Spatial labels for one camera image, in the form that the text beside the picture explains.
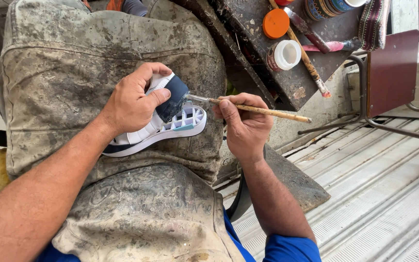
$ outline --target paint stain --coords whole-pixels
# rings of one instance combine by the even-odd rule
[[[295,99],[304,98],[305,96],[306,96],[305,88],[303,86],[300,87],[297,91],[294,92],[294,98]]]
[[[187,262],[198,262],[198,261],[205,261],[209,257],[208,253],[196,253],[195,255],[189,257]]]

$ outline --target blue shirt sleeve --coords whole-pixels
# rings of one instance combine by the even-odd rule
[[[263,262],[321,262],[318,246],[309,238],[271,235]]]

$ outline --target white shoe sole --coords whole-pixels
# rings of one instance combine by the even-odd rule
[[[192,111],[193,111],[192,116],[191,117],[186,117],[185,111],[188,111],[189,109],[192,109]],[[105,155],[105,156],[108,156],[108,157],[115,157],[115,158],[125,157],[125,156],[135,154],[137,152],[140,152],[143,149],[145,149],[145,148],[151,146],[152,144],[154,144],[156,142],[159,142],[161,140],[173,139],[173,138],[192,137],[192,136],[196,136],[196,135],[200,134],[205,129],[205,126],[206,126],[206,112],[205,112],[205,110],[203,110],[199,106],[194,105],[191,108],[187,108],[187,109],[184,107],[183,113],[182,113],[182,119],[177,119],[176,116],[173,117],[171,122],[164,125],[163,130],[145,138],[144,140],[142,140],[141,142],[139,142],[135,146],[129,147],[129,148],[123,150],[123,151],[119,151],[119,152],[116,152],[116,153],[109,153],[109,154],[108,153],[102,153],[102,154]],[[182,130],[182,131],[179,131],[179,130],[175,131],[174,130],[175,128],[185,127],[185,126],[188,126],[190,124],[193,124],[193,128],[191,128],[191,129],[185,129],[185,130]]]

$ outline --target orange shoe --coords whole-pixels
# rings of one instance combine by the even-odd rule
[[[109,0],[106,10],[122,11],[122,5],[125,0]]]

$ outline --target metal floor plate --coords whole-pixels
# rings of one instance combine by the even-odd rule
[[[378,120],[419,131],[419,119]],[[306,213],[324,262],[419,261],[419,139],[358,123],[284,156],[331,195]],[[224,193],[228,208],[234,196]],[[233,225],[261,261],[266,235],[253,207]]]

